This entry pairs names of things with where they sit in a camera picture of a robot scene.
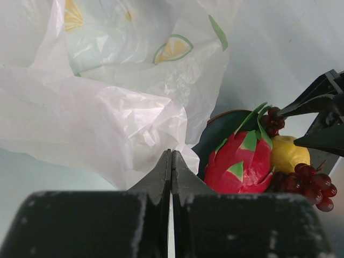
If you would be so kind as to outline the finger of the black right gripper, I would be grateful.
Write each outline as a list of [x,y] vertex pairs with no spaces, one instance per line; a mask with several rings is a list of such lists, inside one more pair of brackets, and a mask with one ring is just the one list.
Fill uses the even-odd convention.
[[333,126],[298,138],[294,144],[343,157],[343,137],[343,126]]
[[278,111],[278,116],[321,112],[343,116],[343,72],[332,69],[317,77],[296,100]]

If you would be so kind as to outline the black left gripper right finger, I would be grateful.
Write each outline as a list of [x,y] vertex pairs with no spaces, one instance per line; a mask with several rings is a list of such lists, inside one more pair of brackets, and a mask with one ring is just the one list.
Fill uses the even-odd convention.
[[335,257],[306,198],[218,194],[171,156],[176,257]]

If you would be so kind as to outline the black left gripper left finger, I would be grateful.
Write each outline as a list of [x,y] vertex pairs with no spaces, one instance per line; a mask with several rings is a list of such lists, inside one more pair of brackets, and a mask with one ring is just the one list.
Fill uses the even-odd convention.
[[167,257],[171,150],[126,191],[39,191],[20,206],[1,257]]

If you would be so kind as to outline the fake red grapes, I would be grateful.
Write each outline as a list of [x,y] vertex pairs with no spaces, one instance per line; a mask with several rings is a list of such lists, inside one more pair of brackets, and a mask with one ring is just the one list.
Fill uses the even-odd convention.
[[268,191],[302,195],[318,210],[330,212],[334,208],[332,198],[338,190],[331,178],[320,170],[321,167],[316,169],[306,163],[299,163],[288,173],[278,171],[274,173]]

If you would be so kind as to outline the fake yellow lemon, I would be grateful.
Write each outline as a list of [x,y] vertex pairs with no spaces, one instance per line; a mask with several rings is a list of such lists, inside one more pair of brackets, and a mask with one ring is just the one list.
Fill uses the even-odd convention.
[[293,173],[299,163],[311,164],[310,153],[307,148],[294,144],[293,136],[277,135],[272,138],[273,149],[270,155],[271,167],[275,171]]

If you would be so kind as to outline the small red grape cluster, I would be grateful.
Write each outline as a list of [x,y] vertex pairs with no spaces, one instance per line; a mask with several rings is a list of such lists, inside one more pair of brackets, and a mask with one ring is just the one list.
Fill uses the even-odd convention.
[[285,127],[285,119],[277,115],[279,110],[278,107],[270,107],[267,114],[260,119],[261,125],[270,138],[279,135],[279,130]]

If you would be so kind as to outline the fake watermelon slice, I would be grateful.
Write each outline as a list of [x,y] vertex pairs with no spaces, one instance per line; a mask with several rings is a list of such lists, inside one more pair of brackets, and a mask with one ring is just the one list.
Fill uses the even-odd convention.
[[217,193],[259,194],[269,187],[273,144],[260,123],[269,108],[256,107],[210,154],[204,182]]

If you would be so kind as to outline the blue ceramic plate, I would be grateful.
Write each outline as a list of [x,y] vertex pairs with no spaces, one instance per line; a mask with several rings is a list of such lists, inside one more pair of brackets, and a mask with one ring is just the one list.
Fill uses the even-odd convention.
[[204,169],[211,152],[227,139],[250,114],[249,110],[231,110],[213,117],[207,122],[199,143],[192,150],[199,157],[198,177],[204,179]]

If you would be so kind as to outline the white plastic bag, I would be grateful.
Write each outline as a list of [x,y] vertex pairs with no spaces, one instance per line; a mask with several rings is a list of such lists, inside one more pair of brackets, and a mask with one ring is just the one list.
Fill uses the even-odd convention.
[[192,150],[240,1],[1,1],[1,148],[116,188]]

